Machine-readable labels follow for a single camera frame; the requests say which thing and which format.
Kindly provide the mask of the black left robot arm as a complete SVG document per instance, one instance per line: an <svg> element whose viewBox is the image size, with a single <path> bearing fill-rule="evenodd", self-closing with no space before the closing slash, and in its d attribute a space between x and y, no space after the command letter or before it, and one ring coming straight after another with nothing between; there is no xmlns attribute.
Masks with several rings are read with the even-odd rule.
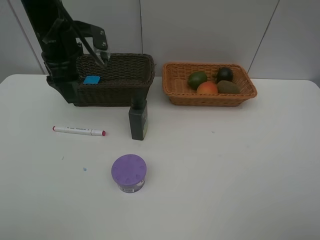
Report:
<svg viewBox="0 0 320 240"><path fill-rule="evenodd" d="M78 100L77 59L83 47L54 0L23 0L23 8L42 50L47 83L69 104Z"/></svg>

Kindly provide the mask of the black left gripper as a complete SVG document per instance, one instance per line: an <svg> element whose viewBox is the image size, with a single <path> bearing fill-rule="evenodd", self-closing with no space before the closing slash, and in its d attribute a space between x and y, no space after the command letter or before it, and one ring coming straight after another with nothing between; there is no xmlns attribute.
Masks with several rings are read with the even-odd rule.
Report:
<svg viewBox="0 0 320 240"><path fill-rule="evenodd" d="M83 56L83 46L76 43L76 51L67 54L65 57L53 58L48 52L42 52L45 68L48 71L46 81L48 85L58 91L69 104L78 102L78 81L77 59Z"/></svg>

